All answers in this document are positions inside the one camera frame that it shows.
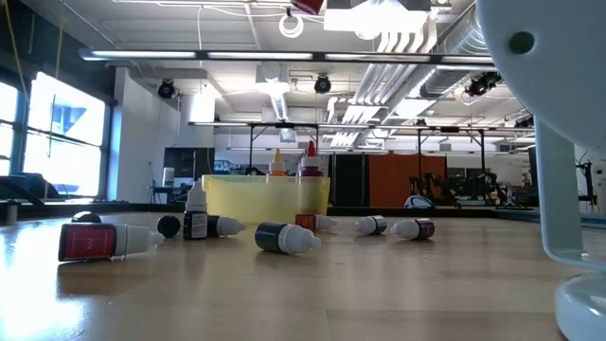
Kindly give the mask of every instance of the ceiling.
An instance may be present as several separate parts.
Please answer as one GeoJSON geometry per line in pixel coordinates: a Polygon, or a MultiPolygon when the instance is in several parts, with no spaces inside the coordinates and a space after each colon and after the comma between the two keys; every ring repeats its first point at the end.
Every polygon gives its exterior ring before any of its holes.
{"type": "MultiPolygon", "coordinates": [[[[57,24],[61,17],[61,0],[22,0],[44,18],[57,24]]],[[[452,10],[437,17],[438,37],[473,0],[451,0],[452,10]]],[[[198,49],[196,7],[162,7],[157,4],[125,4],[113,0],[65,0],[72,10],[65,9],[66,31],[93,48],[131,49],[198,49]]],[[[361,40],[350,32],[325,31],[323,25],[304,20],[304,30],[298,38],[282,36],[278,30],[280,16],[253,17],[249,23],[243,8],[222,8],[238,15],[214,9],[200,9],[200,35],[203,49],[237,50],[308,50],[308,51],[374,51],[379,39],[361,40]],[[257,33],[256,43],[254,30],[257,33]]],[[[254,15],[282,14],[283,9],[251,8],[254,15]]],[[[355,92],[365,74],[365,64],[289,63],[291,92],[286,94],[289,106],[320,107],[326,109],[330,96],[313,91],[319,73],[328,73],[333,93],[355,92]]],[[[140,63],[140,68],[204,68],[214,79],[224,102],[218,109],[223,119],[229,119],[229,110],[261,112],[271,106],[267,95],[255,92],[257,63],[221,62],[153,62],[140,63]]],[[[136,69],[132,73],[137,77],[136,69]]],[[[197,87],[196,80],[175,80],[186,93],[197,87]]],[[[498,124],[503,117],[519,112],[523,106],[500,86],[489,92],[490,97],[466,105],[463,88],[453,91],[452,99],[438,101],[426,117],[429,124],[498,124]]]]}

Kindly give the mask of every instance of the yellow plastic bin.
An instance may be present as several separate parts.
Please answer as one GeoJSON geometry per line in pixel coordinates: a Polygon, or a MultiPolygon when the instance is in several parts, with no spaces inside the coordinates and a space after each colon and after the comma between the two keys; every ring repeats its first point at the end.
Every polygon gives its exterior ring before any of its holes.
{"type": "Polygon", "coordinates": [[[297,213],[326,214],[327,177],[205,175],[208,214],[247,224],[294,223],[297,213]]]}

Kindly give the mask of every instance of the red bottle cap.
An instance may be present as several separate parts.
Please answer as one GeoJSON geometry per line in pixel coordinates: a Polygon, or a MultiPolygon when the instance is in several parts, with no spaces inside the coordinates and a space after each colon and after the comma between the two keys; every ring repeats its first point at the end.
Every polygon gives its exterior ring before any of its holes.
{"type": "Polygon", "coordinates": [[[313,145],[313,141],[310,141],[310,144],[307,145],[307,157],[315,157],[315,146],[313,145]]]}

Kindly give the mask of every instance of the window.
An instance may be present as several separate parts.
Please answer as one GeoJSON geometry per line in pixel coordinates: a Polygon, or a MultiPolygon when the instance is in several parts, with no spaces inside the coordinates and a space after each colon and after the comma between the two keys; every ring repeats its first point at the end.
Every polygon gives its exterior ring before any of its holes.
{"type": "Polygon", "coordinates": [[[0,175],[9,174],[17,97],[17,89],[0,83],[0,175]]]}
{"type": "Polygon", "coordinates": [[[98,194],[105,103],[38,73],[32,83],[25,172],[60,194],[98,194]]]}

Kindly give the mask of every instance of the security camera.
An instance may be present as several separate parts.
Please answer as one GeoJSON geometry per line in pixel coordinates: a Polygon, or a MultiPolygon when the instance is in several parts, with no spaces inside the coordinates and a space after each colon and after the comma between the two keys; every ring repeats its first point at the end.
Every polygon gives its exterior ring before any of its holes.
{"type": "Polygon", "coordinates": [[[318,76],[318,80],[315,81],[315,86],[313,87],[316,94],[326,94],[330,91],[330,81],[329,76],[320,75],[318,76]]]}
{"type": "Polygon", "coordinates": [[[162,85],[158,88],[158,96],[162,99],[173,99],[176,95],[174,80],[162,80],[162,85]]]}

